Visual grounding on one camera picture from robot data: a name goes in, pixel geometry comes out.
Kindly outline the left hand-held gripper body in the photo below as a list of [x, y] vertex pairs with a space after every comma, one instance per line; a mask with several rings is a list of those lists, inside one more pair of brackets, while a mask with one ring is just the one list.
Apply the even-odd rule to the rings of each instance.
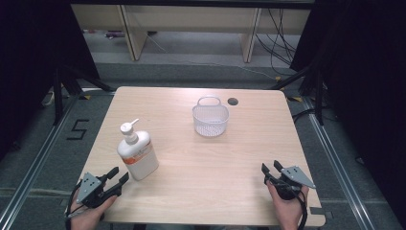
[[86, 172], [80, 182], [76, 203], [89, 208], [101, 206], [107, 200], [103, 190], [106, 180], [106, 174], [94, 176], [90, 172]]

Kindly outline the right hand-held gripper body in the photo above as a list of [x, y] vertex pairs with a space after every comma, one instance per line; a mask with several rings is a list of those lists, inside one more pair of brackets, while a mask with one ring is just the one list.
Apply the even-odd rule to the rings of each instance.
[[274, 186], [281, 199], [291, 200], [297, 197], [303, 186], [316, 188], [313, 181], [298, 166], [283, 168], [280, 174]]

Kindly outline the white pump bottle orange label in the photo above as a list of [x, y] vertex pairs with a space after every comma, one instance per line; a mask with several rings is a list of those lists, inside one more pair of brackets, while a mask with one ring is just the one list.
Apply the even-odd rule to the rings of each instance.
[[124, 139], [117, 146], [117, 153], [132, 178], [140, 181], [153, 173], [159, 167], [159, 162], [149, 133], [144, 130], [134, 130], [137, 122], [138, 119], [121, 124], [120, 132]]

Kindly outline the white plastic basket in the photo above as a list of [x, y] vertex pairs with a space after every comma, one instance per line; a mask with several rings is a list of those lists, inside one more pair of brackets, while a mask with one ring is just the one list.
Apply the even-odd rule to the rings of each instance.
[[203, 96], [192, 108], [194, 130], [204, 137], [221, 135], [228, 125], [229, 109], [214, 95]]

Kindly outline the person's left hand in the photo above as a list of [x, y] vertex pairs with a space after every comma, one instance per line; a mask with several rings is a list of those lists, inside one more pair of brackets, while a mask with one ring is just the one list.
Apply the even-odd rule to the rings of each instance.
[[116, 199], [117, 196], [113, 195], [95, 209], [81, 207], [73, 202], [70, 210], [76, 210], [77, 214], [70, 218], [71, 230], [95, 230], [104, 212], [112, 206]]

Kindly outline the person's right hand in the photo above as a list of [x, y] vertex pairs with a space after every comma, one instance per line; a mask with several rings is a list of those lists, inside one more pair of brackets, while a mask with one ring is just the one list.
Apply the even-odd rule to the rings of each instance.
[[298, 198], [284, 200], [280, 198], [274, 185], [267, 182], [266, 186], [273, 199], [275, 214], [281, 230], [298, 230], [303, 215], [302, 204], [306, 202], [309, 189], [303, 186]]

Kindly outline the black metal stand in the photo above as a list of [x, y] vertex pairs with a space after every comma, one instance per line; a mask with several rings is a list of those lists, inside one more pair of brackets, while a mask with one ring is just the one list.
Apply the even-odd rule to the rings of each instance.
[[277, 84], [270, 87], [270, 90], [280, 90], [288, 84], [303, 78], [302, 84], [299, 88], [299, 93], [302, 96], [308, 96], [311, 92], [315, 92], [315, 106], [313, 111], [316, 120], [322, 126], [324, 124], [322, 111], [323, 111], [323, 76], [322, 72], [317, 66], [310, 64], [304, 69], [300, 70], [293, 76], [290, 76], [286, 80], [282, 80]]
[[77, 79], [83, 79], [105, 92], [114, 92], [115, 88], [103, 83], [99, 78], [94, 78], [85, 72], [68, 66], [59, 65], [54, 73], [54, 99], [55, 99], [55, 120], [54, 125], [57, 125], [63, 117], [63, 102], [62, 102], [62, 87], [65, 87], [69, 95], [78, 96], [83, 90], [79, 86]]

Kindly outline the black curtain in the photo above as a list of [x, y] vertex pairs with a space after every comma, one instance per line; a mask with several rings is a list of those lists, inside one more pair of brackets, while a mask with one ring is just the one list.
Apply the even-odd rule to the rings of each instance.
[[100, 76], [69, 0], [0, 0], [0, 160], [59, 76]]
[[406, 228], [406, 0], [314, 0], [292, 69], [318, 52], [334, 110]]

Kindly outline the beige wooden desk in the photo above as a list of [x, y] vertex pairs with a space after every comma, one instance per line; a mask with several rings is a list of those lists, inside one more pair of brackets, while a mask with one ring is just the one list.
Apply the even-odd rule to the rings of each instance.
[[251, 61], [258, 34], [300, 35], [308, 10], [266, 8], [80, 5], [72, 10], [84, 30], [122, 31], [130, 57], [140, 58], [148, 32], [238, 34], [243, 61]]

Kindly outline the aluminium floor rail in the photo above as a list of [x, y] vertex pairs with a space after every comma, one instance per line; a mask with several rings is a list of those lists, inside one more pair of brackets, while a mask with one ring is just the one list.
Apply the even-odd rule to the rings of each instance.
[[58, 122], [52, 126], [33, 163], [29, 167], [19, 186], [14, 190], [11, 200], [6, 206], [5, 210], [1, 213], [0, 230], [11, 229], [14, 220], [21, 210], [33, 184], [36, 182], [36, 179], [38, 178], [46, 160], [50, 155], [51, 149], [55, 145], [56, 140], [63, 130], [66, 120], [78, 99], [78, 96], [70, 96], [67, 100], [66, 105], [62, 109], [61, 117], [59, 118]]
[[376, 230], [372, 223], [371, 216], [361, 200], [360, 195], [356, 191], [348, 173], [346, 172], [335, 147], [333, 146], [326, 129], [320, 124], [316, 115], [310, 115], [310, 121], [315, 129], [315, 132], [323, 146], [327, 155], [328, 161], [336, 174], [337, 180], [343, 190], [343, 193], [349, 203], [349, 206], [356, 218], [356, 221], [361, 230]]

